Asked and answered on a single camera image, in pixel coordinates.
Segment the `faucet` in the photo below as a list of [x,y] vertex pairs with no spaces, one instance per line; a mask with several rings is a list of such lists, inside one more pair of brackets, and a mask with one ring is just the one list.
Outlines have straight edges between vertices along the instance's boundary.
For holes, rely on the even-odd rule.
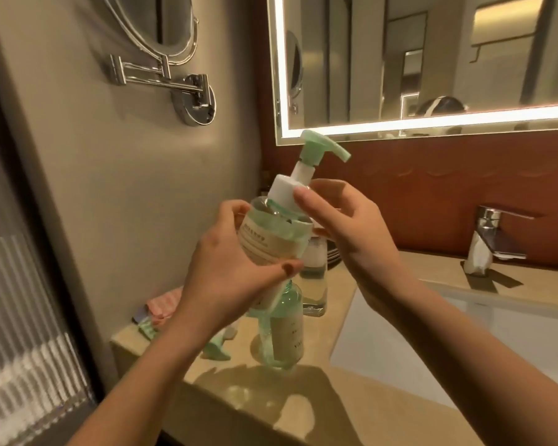
[[463,264],[466,274],[484,277],[492,264],[493,257],[501,260],[527,258],[515,240],[498,227],[502,213],[525,219],[541,217],[535,213],[506,208],[497,204],[478,206],[476,228],[471,239],[467,260]]

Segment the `white sink basin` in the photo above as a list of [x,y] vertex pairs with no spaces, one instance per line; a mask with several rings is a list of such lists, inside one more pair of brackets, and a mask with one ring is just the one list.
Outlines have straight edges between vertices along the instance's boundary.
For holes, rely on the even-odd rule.
[[[558,382],[558,309],[444,285],[432,287]],[[454,407],[453,401],[411,346],[394,327],[366,305],[359,290],[333,350],[331,364]]]

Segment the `pink towel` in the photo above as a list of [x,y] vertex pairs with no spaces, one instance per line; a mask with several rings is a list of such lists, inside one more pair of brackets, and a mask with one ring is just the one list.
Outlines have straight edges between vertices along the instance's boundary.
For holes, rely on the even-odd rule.
[[184,287],[181,286],[147,300],[147,308],[149,308],[151,323],[157,330],[161,330],[165,322],[174,314],[179,299],[182,296],[182,288]]

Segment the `beige countertop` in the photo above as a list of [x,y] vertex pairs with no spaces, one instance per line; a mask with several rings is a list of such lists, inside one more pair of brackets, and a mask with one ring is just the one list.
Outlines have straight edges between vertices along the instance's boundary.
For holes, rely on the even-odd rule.
[[[558,271],[495,263],[493,278],[471,278],[458,258],[401,254],[424,281],[558,307]],[[262,366],[257,322],[244,318],[224,344],[231,360],[198,358],[179,382],[164,429],[187,446],[481,444],[457,410],[330,365],[356,288],[343,264],[328,272],[328,288],[327,313],[305,316],[305,352],[295,367]],[[116,334],[120,373],[148,345],[135,325]]]

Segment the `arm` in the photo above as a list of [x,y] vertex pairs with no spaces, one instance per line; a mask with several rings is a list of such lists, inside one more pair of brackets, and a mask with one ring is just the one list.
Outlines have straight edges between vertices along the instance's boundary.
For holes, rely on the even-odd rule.
[[334,180],[311,188],[294,192],[300,207],[335,240],[368,304],[409,341],[482,441],[558,445],[558,385],[418,281],[363,194]]
[[299,260],[256,266],[242,251],[236,226],[250,206],[223,202],[217,223],[199,241],[182,298],[163,332],[68,442],[68,446],[155,444],[176,383],[223,327],[266,288],[296,275]]

